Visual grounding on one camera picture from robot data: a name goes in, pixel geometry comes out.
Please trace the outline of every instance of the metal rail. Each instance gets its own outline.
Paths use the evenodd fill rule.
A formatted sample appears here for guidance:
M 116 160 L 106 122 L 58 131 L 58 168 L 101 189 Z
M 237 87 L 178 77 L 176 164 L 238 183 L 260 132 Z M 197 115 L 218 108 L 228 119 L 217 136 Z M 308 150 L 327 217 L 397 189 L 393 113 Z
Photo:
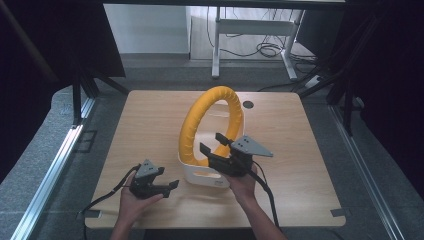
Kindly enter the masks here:
M 353 162 L 355 163 L 355 166 L 358 169 L 358 173 L 362 181 L 364 182 L 365 188 L 367 189 L 368 194 L 372 202 L 374 203 L 374 207 L 376 208 L 377 213 L 380 216 L 384 227 L 386 228 L 387 234 L 392 240 L 404 240 L 405 238 L 403 237 L 402 231 L 399 228 L 397 220 L 389 205 L 387 204 L 386 200 L 384 199 L 383 194 L 380 192 L 377 183 L 372 177 L 372 174 L 368 169 L 368 166 L 365 163 L 361 152 L 356 146 L 355 140 L 349 135 L 349 133 L 343 126 L 342 116 L 340 115 L 337 106 L 330 105 L 329 110 L 334 118 L 334 121 L 337 124 L 337 128 L 339 129 L 340 134 L 342 135 L 343 141 L 346 144 L 346 147 L 348 148 Z
M 91 98 L 85 101 L 84 105 L 81 108 L 81 124 L 69 130 L 68 134 L 65 137 L 65 140 L 62 143 L 62 146 L 56 154 L 56 157 L 50 165 L 49 170 L 47 171 L 43 181 L 38 187 L 37 192 L 32 198 L 31 203 L 25 211 L 24 216 L 18 224 L 11 239 L 20 240 L 29 238 L 57 180 L 60 177 L 60 173 L 62 172 L 66 161 L 68 160 L 68 157 L 71 154 L 71 151 L 75 143 L 77 142 L 82 132 L 82 129 L 84 128 L 84 124 L 86 123 L 87 118 L 90 115 L 94 103 L 95 100 Z

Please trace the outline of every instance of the gripper jaw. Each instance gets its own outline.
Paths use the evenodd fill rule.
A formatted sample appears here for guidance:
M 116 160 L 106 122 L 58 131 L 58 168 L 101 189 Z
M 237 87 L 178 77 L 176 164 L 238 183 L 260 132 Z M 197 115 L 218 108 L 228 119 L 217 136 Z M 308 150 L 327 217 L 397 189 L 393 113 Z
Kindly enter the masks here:
M 273 156 L 272 152 L 246 135 L 233 141 L 227 139 L 221 133 L 216 133 L 215 139 L 222 145 L 230 147 L 229 158 L 213 154 L 211 149 L 203 143 L 200 143 L 200 152 L 208 157 L 210 168 L 229 176 L 242 177 L 246 175 L 247 169 L 252 168 L 253 155 L 266 157 Z
M 156 167 L 150 160 L 146 159 L 135 174 L 130 191 L 140 199 L 146 199 L 157 194 L 163 194 L 168 198 L 171 190 L 178 187 L 179 180 L 175 180 L 168 185 L 154 185 L 153 181 L 156 176 L 162 175 L 165 171 L 164 167 Z

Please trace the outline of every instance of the person's arm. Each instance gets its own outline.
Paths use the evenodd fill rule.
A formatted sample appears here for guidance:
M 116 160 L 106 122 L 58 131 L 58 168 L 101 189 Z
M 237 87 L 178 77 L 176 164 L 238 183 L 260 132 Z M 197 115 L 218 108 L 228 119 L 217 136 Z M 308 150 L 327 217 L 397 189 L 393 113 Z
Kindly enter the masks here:
M 256 166 L 252 166 L 252 171 L 257 172 Z M 256 181 L 249 175 L 244 177 L 225 176 L 230 183 L 237 202 L 246 213 L 252 230 L 258 240 L 286 240 L 286 236 L 269 219 L 256 201 L 255 183 Z
M 128 177 L 126 186 L 131 184 L 134 174 Z M 153 203 L 163 198 L 162 194 L 152 196 L 148 199 L 138 199 L 135 197 L 128 187 L 121 190 L 121 200 L 119 204 L 119 214 L 116 220 L 115 227 L 113 228 L 111 240 L 124 240 L 128 239 L 130 230 L 133 224 L 141 216 L 144 209 Z

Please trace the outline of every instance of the yellow ring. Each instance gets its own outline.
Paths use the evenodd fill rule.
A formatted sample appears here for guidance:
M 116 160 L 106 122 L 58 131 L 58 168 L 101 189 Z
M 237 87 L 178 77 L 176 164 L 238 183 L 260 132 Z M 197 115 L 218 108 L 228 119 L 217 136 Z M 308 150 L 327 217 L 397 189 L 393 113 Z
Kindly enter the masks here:
M 235 140 L 243 120 L 243 112 L 237 94 L 229 87 L 218 86 L 203 93 L 191 106 L 180 132 L 179 155 L 181 162 L 194 166 L 209 166 L 207 158 L 198 160 L 193 153 L 194 137 L 197 128 L 206 111 L 217 101 L 225 100 L 230 111 L 230 120 L 225 136 Z M 230 152 L 228 146 L 219 145 L 214 154 L 227 157 Z

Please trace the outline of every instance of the white stand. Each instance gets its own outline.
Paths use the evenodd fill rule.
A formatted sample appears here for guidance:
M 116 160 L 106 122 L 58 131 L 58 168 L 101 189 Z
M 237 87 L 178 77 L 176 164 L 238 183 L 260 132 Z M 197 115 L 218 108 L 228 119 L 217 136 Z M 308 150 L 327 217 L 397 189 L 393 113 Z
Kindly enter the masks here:
M 216 8 L 215 18 L 215 47 L 212 57 L 212 77 L 219 77 L 219 35 L 220 34 L 247 34 L 247 35 L 274 35 L 288 36 L 287 46 L 282 51 L 284 65 L 291 81 L 297 81 L 297 75 L 290 60 L 290 52 L 299 29 L 303 10 L 294 22 L 289 21 L 264 21 L 264 20 L 238 20 L 221 19 L 220 7 Z

